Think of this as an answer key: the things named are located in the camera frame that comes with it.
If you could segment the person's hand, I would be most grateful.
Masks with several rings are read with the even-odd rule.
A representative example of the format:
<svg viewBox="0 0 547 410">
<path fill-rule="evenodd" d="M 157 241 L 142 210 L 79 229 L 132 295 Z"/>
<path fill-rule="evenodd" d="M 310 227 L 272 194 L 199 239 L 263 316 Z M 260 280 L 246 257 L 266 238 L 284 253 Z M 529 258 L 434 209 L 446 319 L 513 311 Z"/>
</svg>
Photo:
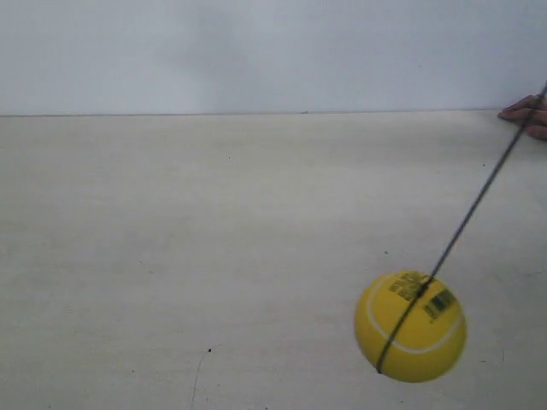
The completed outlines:
<svg viewBox="0 0 547 410">
<path fill-rule="evenodd" d="M 546 97 L 532 94 L 503 108 L 498 112 L 497 117 L 518 126 L 524 125 L 525 133 L 529 137 L 545 142 L 547 138 L 546 115 Z"/>
</svg>

